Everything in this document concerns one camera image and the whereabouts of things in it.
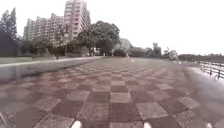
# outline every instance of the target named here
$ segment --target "apartment building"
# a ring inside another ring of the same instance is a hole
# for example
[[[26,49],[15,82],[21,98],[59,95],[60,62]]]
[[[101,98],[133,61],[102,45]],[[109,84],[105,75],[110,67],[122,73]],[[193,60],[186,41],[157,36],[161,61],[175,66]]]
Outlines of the apartment building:
[[[87,29],[90,25],[90,12],[87,3],[83,0],[70,0],[66,2],[64,24],[69,26],[69,37],[73,39]]]
[[[70,0],[66,2],[64,16],[51,14],[50,18],[37,17],[36,21],[28,19],[24,28],[25,40],[33,40],[38,36],[45,36],[55,41],[55,33],[60,25],[68,26],[69,39],[72,40],[78,34],[87,29],[91,23],[90,12],[84,0]]]
[[[23,38],[33,40],[36,37],[45,36],[51,41],[55,41],[55,31],[62,24],[63,16],[57,16],[54,13],[51,14],[51,18],[37,17],[36,21],[28,19]]]

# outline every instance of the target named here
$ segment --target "checkered pavement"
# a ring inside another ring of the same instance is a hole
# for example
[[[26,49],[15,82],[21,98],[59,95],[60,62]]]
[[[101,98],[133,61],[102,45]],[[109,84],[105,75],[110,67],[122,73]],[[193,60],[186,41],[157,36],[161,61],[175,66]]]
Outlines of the checkered pavement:
[[[165,61],[102,59],[1,85],[0,109],[17,128],[223,128],[224,99],[194,75]]]

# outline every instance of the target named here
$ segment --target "high-rise building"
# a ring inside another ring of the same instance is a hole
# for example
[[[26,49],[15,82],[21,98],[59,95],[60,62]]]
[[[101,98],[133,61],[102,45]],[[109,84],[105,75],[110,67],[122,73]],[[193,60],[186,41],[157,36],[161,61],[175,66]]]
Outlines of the high-rise building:
[[[36,37],[44,36],[51,41],[55,40],[55,31],[58,26],[63,25],[63,16],[51,14],[51,18],[37,17],[36,21],[28,20],[24,28],[25,40],[33,40]]]
[[[64,24],[69,27],[69,37],[73,39],[87,29],[90,25],[90,12],[87,3],[83,0],[70,0],[66,2]]]
[[[60,25],[68,26],[69,39],[72,40],[90,25],[90,12],[84,0],[70,0],[66,2],[64,16],[52,14],[50,18],[37,17],[36,21],[28,19],[24,28],[25,40],[33,40],[38,36],[45,36],[55,41],[55,33]]]

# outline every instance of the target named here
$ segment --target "paved plaza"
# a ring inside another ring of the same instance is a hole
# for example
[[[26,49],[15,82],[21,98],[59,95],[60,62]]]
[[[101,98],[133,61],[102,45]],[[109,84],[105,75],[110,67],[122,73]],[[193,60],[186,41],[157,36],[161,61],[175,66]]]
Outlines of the paved plaza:
[[[2,84],[0,109],[17,128],[224,128],[224,87],[166,60],[107,58]]]

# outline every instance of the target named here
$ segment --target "railing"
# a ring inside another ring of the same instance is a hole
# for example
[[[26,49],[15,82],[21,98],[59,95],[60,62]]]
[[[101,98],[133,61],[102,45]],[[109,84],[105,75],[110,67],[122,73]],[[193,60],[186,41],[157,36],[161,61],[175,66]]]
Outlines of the railing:
[[[210,76],[215,75],[215,77],[224,79],[224,63],[213,63],[200,61],[201,70],[208,73]]]

